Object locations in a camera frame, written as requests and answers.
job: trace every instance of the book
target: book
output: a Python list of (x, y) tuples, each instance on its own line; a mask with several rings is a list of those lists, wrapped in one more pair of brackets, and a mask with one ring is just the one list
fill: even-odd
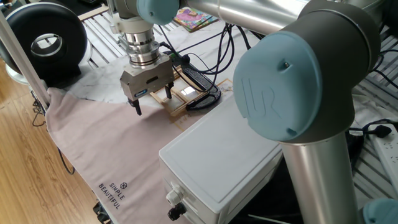
[(218, 21), (218, 19), (199, 10), (185, 7), (178, 10), (174, 21), (178, 22), (189, 32), (195, 32), (198, 29)]

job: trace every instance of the wooden floor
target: wooden floor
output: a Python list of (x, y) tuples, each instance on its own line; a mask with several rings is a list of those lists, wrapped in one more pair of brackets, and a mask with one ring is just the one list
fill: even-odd
[(99, 223), (91, 189), (66, 173), (46, 126), (32, 126), (33, 102), (0, 60), (0, 224)]

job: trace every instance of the light blue joint cover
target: light blue joint cover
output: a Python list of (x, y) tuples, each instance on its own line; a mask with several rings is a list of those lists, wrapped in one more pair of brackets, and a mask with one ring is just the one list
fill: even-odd
[(297, 34), (268, 35), (240, 59), (233, 79), (236, 104), (250, 127), (275, 141), (299, 137), (321, 104), (322, 75), (311, 46)]
[(179, 0), (137, 0), (139, 15), (151, 24), (166, 25), (177, 15)]
[(363, 208), (363, 218), (366, 224), (396, 224), (398, 201), (381, 198), (370, 202)]

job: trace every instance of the beige cloth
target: beige cloth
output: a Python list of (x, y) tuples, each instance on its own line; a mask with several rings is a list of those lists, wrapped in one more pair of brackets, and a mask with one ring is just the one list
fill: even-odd
[(171, 206), (165, 199), (159, 150), (182, 130), (164, 110), (143, 106), (138, 116), (129, 105), (78, 100), (57, 89), (49, 93), (51, 137), (117, 223), (187, 222), (167, 217)]

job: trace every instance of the black cable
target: black cable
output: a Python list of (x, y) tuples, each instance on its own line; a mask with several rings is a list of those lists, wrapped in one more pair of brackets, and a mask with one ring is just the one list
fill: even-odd
[(259, 39), (259, 40), (262, 40), (262, 39), (265, 37), (265, 35), (259, 34), (259, 33), (257, 33), (257, 32), (254, 32), (254, 31), (251, 31), (251, 30), (250, 30), (250, 32), (251, 32), (255, 37), (257, 37), (257, 39)]
[(194, 55), (196, 56), (205, 66), (207, 69), (210, 69), (209, 66), (207, 66), (207, 64), (195, 53), (188, 53), (187, 55)]
[(204, 42), (206, 42), (206, 41), (208, 41), (208, 40), (211, 40), (211, 39), (213, 39), (213, 38), (215, 38), (215, 37), (218, 37), (218, 36), (221, 35), (221, 34), (222, 34), (222, 32), (220, 32), (219, 34), (216, 34), (216, 35), (214, 35), (214, 36), (212, 36), (212, 37), (209, 37), (209, 38), (207, 38), (207, 39), (205, 39), (205, 40), (203, 40), (203, 41), (201, 41), (201, 42), (198, 42), (198, 43), (196, 43), (196, 44), (194, 44), (194, 45), (191, 45), (191, 46), (189, 46), (189, 47), (185, 47), (184, 49), (180, 50), (179, 53), (181, 53), (181, 52), (183, 52), (183, 51), (186, 51), (186, 50), (188, 50), (188, 49), (190, 49), (190, 48), (192, 48), (192, 47), (196, 47), (197, 45), (200, 45), (200, 44), (202, 44), (202, 43), (204, 43)]
[[(189, 84), (189, 82), (184, 78), (184, 76), (181, 75), (181, 73), (177, 70), (177, 68), (176, 68), (174, 65), (173, 65), (173, 69), (174, 69), (174, 71), (182, 78), (182, 80), (184, 80), (185, 83), (188, 83), (188, 84)], [(200, 89), (198, 89), (198, 88), (196, 88), (196, 87), (194, 87), (194, 86), (191, 86), (191, 88), (193, 88), (194, 90), (196, 90), (196, 91), (198, 91), (198, 92), (200, 92), (200, 93), (207, 93), (207, 92), (210, 91), (210, 89), (209, 89), (209, 90), (200, 90)]]
[(380, 61), (379, 61), (379, 63), (377, 63), (377, 65), (374, 67), (373, 70), (378, 69), (381, 66), (381, 63), (383, 63), (383, 61), (384, 61), (384, 55), (380, 54), (379, 57), (380, 57)]
[(158, 26), (159, 26), (160, 30), (162, 31), (164, 37), (166, 38), (166, 41), (167, 41), (167, 43), (168, 43), (169, 46), (170, 46), (170, 50), (171, 50), (176, 56), (178, 56), (177, 51), (175, 51), (175, 49), (174, 49), (172, 43), (170, 42), (170, 40), (169, 40), (169, 38), (167, 37), (166, 33), (164, 32), (163, 28), (162, 28), (160, 25), (158, 25)]
[[(216, 74), (219, 74), (219, 73), (225, 71), (225, 70), (231, 65), (231, 63), (232, 63), (232, 61), (233, 61), (233, 59), (234, 59), (234, 55), (235, 55), (235, 44), (234, 44), (234, 40), (233, 40), (233, 36), (232, 36), (232, 30), (231, 30), (231, 29), (232, 29), (232, 26), (227, 26), (227, 25), (226, 25), (226, 27), (225, 27), (224, 29), (227, 30), (227, 33), (228, 33), (228, 35), (229, 35), (229, 41), (228, 41), (227, 49), (226, 49), (224, 55), (226, 55), (227, 52), (228, 52), (229, 44), (231, 44), (231, 48), (232, 48), (231, 58), (229, 59), (229, 62), (227, 63), (227, 65), (226, 65), (224, 68), (222, 68), (221, 70), (218, 70), (218, 71), (215, 71), (215, 72), (201, 71), (201, 70), (197, 70), (197, 69), (195, 69), (195, 68), (193, 69), (194, 71), (199, 72), (199, 73), (202, 73), (202, 74), (204, 74), (204, 75), (216, 75)], [(218, 47), (219, 56), (221, 56), (221, 53), (222, 53), (222, 52), (221, 52), (222, 40), (223, 40), (223, 36), (221, 36), (220, 46)], [(221, 59), (221, 60), (218, 60), (218, 61), (217, 61), (217, 64), (216, 64), (213, 68), (211, 68), (211, 70), (213, 70), (213, 69), (215, 69), (215, 68), (218, 68), (218, 67), (220, 66), (220, 63), (221, 63), (222, 61), (223, 61), (222, 59)]]
[(240, 31), (241, 34), (242, 34), (244, 43), (246, 44), (246, 48), (247, 48), (248, 50), (250, 50), (250, 49), (251, 49), (251, 46), (250, 46), (250, 44), (249, 44), (249, 40), (248, 40), (248, 37), (246, 36), (246, 33), (244, 32), (244, 30), (242, 29), (242, 27), (240, 27), (240, 26), (236, 26), (236, 27), (239, 29), (239, 31)]
[(395, 88), (398, 89), (398, 85), (395, 84), (393, 81), (391, 81), (391, 79), (389, 79), (389, 78), (387, 77), (387, 75), (385, 75), (384, 73), (382, 73), (381, 71), (379, 71), (379, 70), (377, 70), (377, 69), (374, 69), (373, 71), (374, 71), (374, 72), (377, 72), (378, 74), (380, 74), (385, 80), (387, 80), (387, 82), (389, 82), (393, 87), (395, 87)]
[(45, 121), (43, 121), (42, 124), (35, 124), (35, 122), (36, 122), (36, 119), (37, 119), (37, 117), (39, 116), (39, 114), (44, 115), (44, 112), (43, 112), (43, 109), (42, 109), (42, 107), (41, 107), (41, 104), (40, 104), (39, 100), (36, 99), (35, 97), (34, 97), (34, 99), (35, 99), (35, 101), (33, 102), (33, 105), (32, 105), (32, 106), (33, 106), (33, 112), (34, 112), (36, 115), (35, 115), (35, 117), (33, 118), (32, 126), (33, 126), (33, 127), (41, 127), (41, 126), (45, 125)]
[(398, 50), (396, 50), (396, 49), (383, 50), (382, 52), (380, 52), (380, 54), (385, 54), (388, 52), (398, 52)]
[(61, 152), (60, 148), (58, 148), (58, 152), (60, 153), (60, 157), (61, 157), (61, 160), (62, 160), (62, 164), (63, 164), (64, 168), (67, 170), (68, 174), (70, 174), (70, 175), (75, 174), (75, 171), (76, 171), (76, 170), (75, 170), (74, 167), (73, 167), (72, 171), (69, 170), (67, 164), (65, 163), (65, 160), (63, 159), (63, 155), (62, 155), (62, 152)]
[(350, 131), (363, 131), (362, 128), (349, 128)]
[[(202, 72), (199, 71), (195, 68), (191, 68), (192, 70), (202, 73), (204, 75), (214, 75), (214, 79), (213, 79), (213, 83), (211, 84), (211, 86), (209, 87), (209, 89), (207, 89), (206, 91), (203, 90), (198, 90), (197, 88), (195, 88), (194, 86), (192, 86), (192, 88), (194, 88), (196, 91), (200, 91), (200, 92), (209, 92), (215, 85), (216, 85), (216, 79), (217, 79), (217, 75), (223, 71), (225, 71), (232, 63), (234, 55), (235, 55), (235, 45), (234, 45), (234, 41), (233, 41), (233, 36), (232, 36), (232, 27), (233, 25), (230, 24), (225, 24), (224, 30), (222, 31), (221, 34), (221, 38), (220, 38), (220, 45), (218, 47), (218, 58), (217, 58), (217, 64), (215, 66), (216, 71), (215, 72)], [(159, 26), (160, 30), (162, 31), (163, 35), (165, 36), (166, 41), (169, 43), (169, 49), (176, 55), (178, 56), (177, 51), (174, 49), (173, 45), (171, 44), (171, 41), (169, 40), (169, 38), (167, 37), (166, 33), (164, 32), (163, 28), (161, 28), (161, 26)], [(229, 35), (229, 41), (228, 41), (228, 45), (227, 45), (227, 50), (225, 52), (225, 55), (227, 54), (227, 51), (229, 49), (229, 45), (231, 44), (231, 48), (232, 48), (232, 54), (231, 54), (231, 58), (229, 60), (229, 62), (227, 63), (227, 65), (222, 68), (220, 70), (220, 64), (221, 64), (221, 55), (222, 55), (222, 45), (223, 45), (223, 39), (224, 36), (226, 35), (226, 33), (228, 33)], [(177, 71), (177, 69), (175, 67), (173, 67), (173, 69), (180, 75), (180, 73)]]
[(360, 154), (361, 154), (361, 151), (362, 151), (362, 149), (363, 149), (363, 147), (364, 147), (364, 145), (365, 145), (365, 139), (369, 136), (369, 135), (366, 134), (366, 133), (369, 131), (370, 125), (373, 125), (373, 124), (382, 124), (382, 123), (391, 123), (391, 120), (389, 120), (389, 119), (380, 119), (380, 120), (378, 120), (378, 121), (370, 122), (369, 124), (365, 125), (363, 128), (350, 128), (350, 129), (349, 129), (349, 130), (352, 130), (352, 131), (362, 131), (362, 132), (363, 132), (363, 141), (361, 142), (360, 150), (359, 150), (359, 152), (352, 158), (352, 162), (351, 162), (351, 170), (353, 171), (353, 174), (354, 174), (354, 168), (355, 168), (356, 162), (358, 161), (359, 156), (360, 156)]
[[(41, 102), (39, 101), (39, 99), (37, 99), (37, 97), (35, 96), (34, 92), (31, 91), (30, 94), (32, 94), (32, 97), (33, 97), (33, 99), (35, 100), (35, 101), (33, 102), (33, 112), (36, 113), (35, 118), (33, 119), (32, 125), (33, 125), (34, 127), (41, 127), (41, 126), (43, 126), (46, 122), (44, 121), (42, 124), (36, 125), (36, 124), (35, 124), (35, 120), (37, 119), (37, 117), (38, 117), (39, 114), (42, 114), (42, 115), (45, 116), (45, 110), (44, 110), (44, 108), (43, 108)], [(65, 160), (63, 159), (63, 155), (62, 155), (62, 153), (61, 153), (60, 148), (57, 148), (57, 149), (58, 149), (58, 152), (59, 152), (59, 154), (60, 154), (61, 161), (62, 161), (62, 164), (63, 164), (65, 170), (68, 172), (68, 174), (73, 175), (73, 174), (75, 173), (75, 168), (73, 167), (72, 171), (69, 170), (69, 168), (67, 167), (67, 165), (66, 165), (66, 163), (65, 163)]]

